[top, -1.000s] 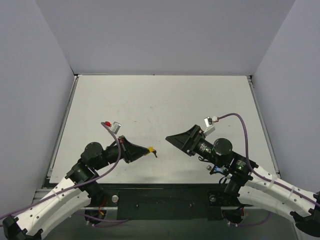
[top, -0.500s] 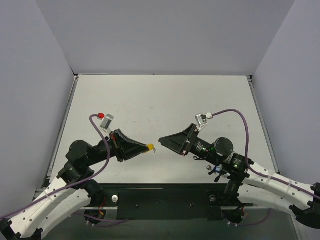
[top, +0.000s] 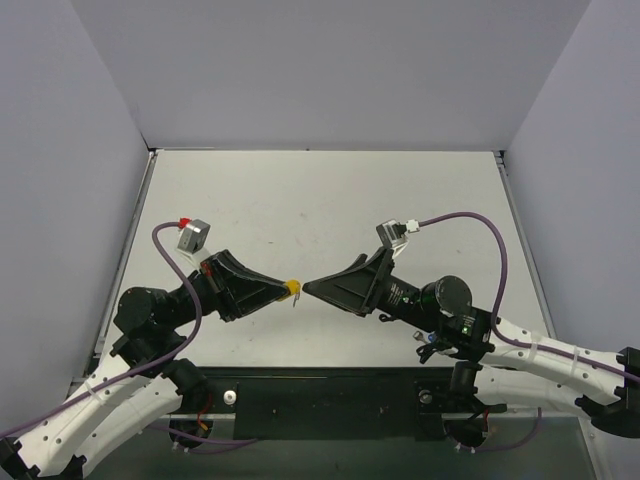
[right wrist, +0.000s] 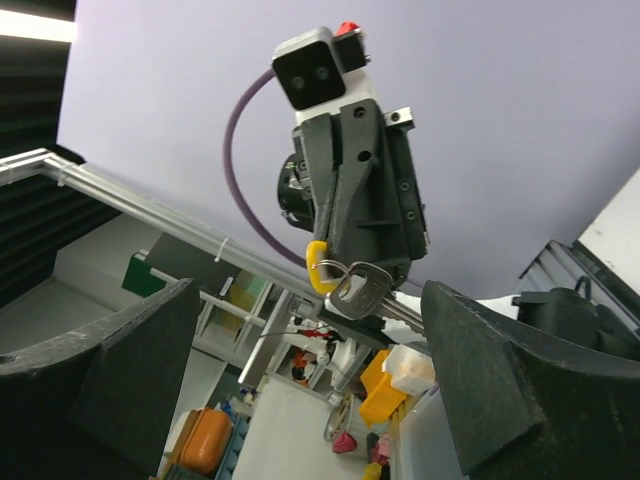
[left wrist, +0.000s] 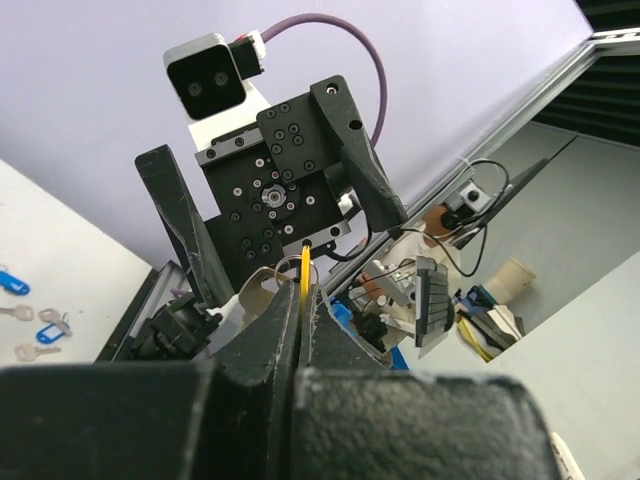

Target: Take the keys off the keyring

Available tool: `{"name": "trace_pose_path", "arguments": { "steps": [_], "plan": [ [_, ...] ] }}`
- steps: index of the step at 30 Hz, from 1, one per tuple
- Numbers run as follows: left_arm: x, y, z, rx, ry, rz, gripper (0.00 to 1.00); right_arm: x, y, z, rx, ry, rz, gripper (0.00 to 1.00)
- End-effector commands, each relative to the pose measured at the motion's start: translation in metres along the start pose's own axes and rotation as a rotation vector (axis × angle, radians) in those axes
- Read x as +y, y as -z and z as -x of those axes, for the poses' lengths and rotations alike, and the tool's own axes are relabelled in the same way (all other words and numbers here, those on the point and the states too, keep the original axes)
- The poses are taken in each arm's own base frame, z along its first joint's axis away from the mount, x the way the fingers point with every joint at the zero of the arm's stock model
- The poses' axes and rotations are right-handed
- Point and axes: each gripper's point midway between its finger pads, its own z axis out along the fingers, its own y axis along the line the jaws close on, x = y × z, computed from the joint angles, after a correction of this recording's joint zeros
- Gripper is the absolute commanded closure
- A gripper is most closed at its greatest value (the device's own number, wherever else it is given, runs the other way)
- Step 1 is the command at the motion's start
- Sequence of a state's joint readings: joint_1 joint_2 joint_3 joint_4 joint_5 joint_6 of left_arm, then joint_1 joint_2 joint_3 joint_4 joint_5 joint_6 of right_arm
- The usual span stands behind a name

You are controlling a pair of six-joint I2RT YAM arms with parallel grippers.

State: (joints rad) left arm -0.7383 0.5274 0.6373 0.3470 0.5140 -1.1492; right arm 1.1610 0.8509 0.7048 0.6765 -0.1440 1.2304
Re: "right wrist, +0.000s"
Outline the silver key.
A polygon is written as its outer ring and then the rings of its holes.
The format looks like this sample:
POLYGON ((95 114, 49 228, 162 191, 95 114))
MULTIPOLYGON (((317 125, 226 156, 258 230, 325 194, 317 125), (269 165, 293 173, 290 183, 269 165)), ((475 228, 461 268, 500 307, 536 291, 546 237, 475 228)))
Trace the silver key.
POLYGON ((370 316, 393 319, 417 334, 424 333, 421 315, 399 302, 392 291, 393 277, 368 262, 354 262, 338 286, 328 294, 331 304, 353 320, 370 316))

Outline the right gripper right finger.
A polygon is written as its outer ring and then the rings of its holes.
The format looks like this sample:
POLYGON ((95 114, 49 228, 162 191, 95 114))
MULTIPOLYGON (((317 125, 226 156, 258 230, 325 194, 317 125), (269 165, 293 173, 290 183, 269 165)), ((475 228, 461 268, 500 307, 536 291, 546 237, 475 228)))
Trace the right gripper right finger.
POLYGON ((639 339, 577 292, 526 292, 509 318, 440 283, 421 296, 461 471, 472 479, 635 479, 639 339))

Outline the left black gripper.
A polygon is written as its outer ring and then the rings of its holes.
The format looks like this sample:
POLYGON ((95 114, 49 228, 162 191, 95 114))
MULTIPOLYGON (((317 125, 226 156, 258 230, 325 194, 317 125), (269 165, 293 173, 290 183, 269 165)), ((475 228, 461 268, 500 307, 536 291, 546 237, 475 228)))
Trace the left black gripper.
POLYGON ((294 152, 312 203, 312 233, 326 256, 375 264, 404 280, 427 253, 427 229, 409 147, 411 121, 365 99, 301 122, 294 152))

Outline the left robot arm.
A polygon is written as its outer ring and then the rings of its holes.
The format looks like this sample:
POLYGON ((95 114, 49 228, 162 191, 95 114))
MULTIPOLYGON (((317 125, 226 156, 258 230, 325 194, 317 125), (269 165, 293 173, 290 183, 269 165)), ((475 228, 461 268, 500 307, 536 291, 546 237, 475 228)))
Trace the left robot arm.
POLYGON ((412 161, 410 108, 384 113, 373 99, 304 120, 280 173, 287 222, 325 245, 325 256, 386 270, 395 284, 429 245, 412 161))

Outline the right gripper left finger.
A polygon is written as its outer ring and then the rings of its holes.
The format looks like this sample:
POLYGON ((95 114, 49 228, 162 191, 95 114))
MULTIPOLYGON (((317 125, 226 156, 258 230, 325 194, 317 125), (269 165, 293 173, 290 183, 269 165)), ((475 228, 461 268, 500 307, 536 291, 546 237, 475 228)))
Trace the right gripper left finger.
POLYGON ((183 279, 2 355, 2 474, 156 474, 199 311, 183 279))

